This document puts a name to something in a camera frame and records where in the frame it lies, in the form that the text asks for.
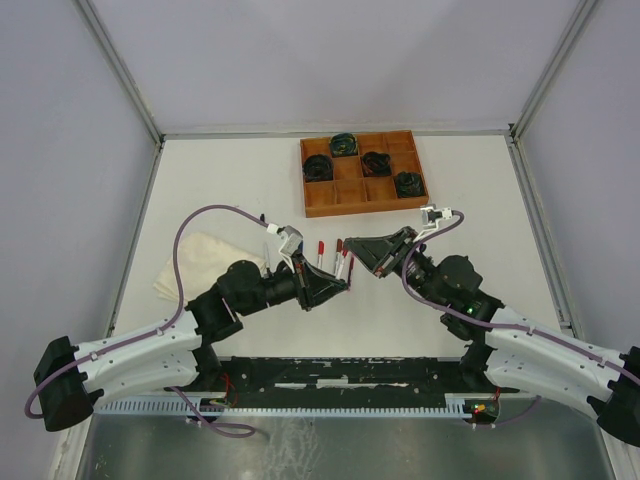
white wall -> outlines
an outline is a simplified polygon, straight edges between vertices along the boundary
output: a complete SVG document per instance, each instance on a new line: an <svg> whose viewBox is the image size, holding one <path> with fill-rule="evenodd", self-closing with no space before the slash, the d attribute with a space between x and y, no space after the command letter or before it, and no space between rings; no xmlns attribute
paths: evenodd
<svg viewBox="0 0 640 480"><path fill-rule="evenodd" d="M72 2L2 2L0 65L0 477L35 480L57 435L22 413L33 370L105 328L154 146Z"/></svg>
<svg viewBox="0 0 640 480"><path fill-rule="evenodd" d="M588 339L640 344L640 2L602 2L524 138Z"/></svg>
<svg viewBox="0 0 640 480"><path fill-rule="evenodd" d="M94 0L165 133L506 128L577 0Z"/></svg>

white cloth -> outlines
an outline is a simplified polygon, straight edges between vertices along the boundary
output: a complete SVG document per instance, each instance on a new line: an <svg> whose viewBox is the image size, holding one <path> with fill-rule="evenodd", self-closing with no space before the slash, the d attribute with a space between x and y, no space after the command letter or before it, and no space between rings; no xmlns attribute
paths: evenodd
<svg viewBox="0 0 640 480"><path fill-rule="evenodd" d="M249 260L265 271L263 258L256 257L224 240L206 233L193 233L178 244L178 268L184 286L185 305L201 293L206 292L226 273L229 266L238 260ZM173 259L169 258L153 283L158 296L178 301L178 284L173 272Z"/></svg>

marker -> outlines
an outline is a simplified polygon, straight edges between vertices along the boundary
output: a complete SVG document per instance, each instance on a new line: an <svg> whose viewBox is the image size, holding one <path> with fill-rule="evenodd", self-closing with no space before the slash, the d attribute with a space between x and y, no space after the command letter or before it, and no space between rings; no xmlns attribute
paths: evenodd
<svg viewBox="0 0 640 480"><path fill-rule="evenodd" d="M333 264L333 274L338 276L338 267L340 266L340 256L342 255L342 240L336 242L336 262Z"/></svg>
<svg viewBox="0 0 640 480"><path fill-rule="evenodd" d="M336 278L340 278L342 276L342 270L344 270L344 262L347 258L347 250L342 250L342 256L340 257L340 261L338 262L338 273L336 273Z"/></svg>
<svg viewBox="0 0 640 480"><path fill-rule="evenodd" d="M349 272L347 273L347 290L351 290L351 275L353 274L353 266L355 265L356 257L351 254L351 261L349 261Z"/></svg>
<svg viewBox="0 0 640 480"><path fill-rule="evenodd" d="M324 255L324 242L320 240L318 242L318 268L322 269L322 255Z"/></svg>

wooden compartment tray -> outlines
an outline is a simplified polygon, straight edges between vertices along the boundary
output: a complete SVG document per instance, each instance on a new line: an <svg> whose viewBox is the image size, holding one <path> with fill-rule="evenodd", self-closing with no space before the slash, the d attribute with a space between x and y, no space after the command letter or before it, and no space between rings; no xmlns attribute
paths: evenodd
<svg viewBox="0 0 640 480"><path fill-rule="evenodd" d="M333 161L333 181L305 182L304 206L307 217L328 217L353 213L387 212L417 208L429 203L429 192L410 131L355 134L358 156L332 157L331 137L300 140L301 160L311 155L327 155ZM367 152L388 153L391 173L386 177L366 177L361 159ZM424 185L422 197L398 198L394 177L400 172L419 173Z"/></svg>

white table surface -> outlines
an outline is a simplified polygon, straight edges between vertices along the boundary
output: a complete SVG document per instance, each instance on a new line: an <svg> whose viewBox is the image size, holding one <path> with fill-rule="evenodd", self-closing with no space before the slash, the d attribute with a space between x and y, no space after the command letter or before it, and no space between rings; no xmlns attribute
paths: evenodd
<svg viewBox="0 0 640 480"><path fill-rule="evenodd" d="M416 136L433 202L461 210L466 221L435 239L428 252L469 255L484 277L482 289L523 315L558 329L551 295L502 136ZM318 240L327 245L325 268L338 237L380 236L420 227L418 210L307 219L304 216L299 138L167 141L144 218L114 334L170 316L175 305L157 297L153 281L171 254L175 231L207 204L239 206L305 236L315 263ZM231 212L208 212L186 233L204 231L262 255L275 237ZM400 279L378 280L356 263L353 286L304 312L290 301L243 319L243 331L217 343L218 355L457 357L463 343L439 322L440 313L411 298Z"/></svg>

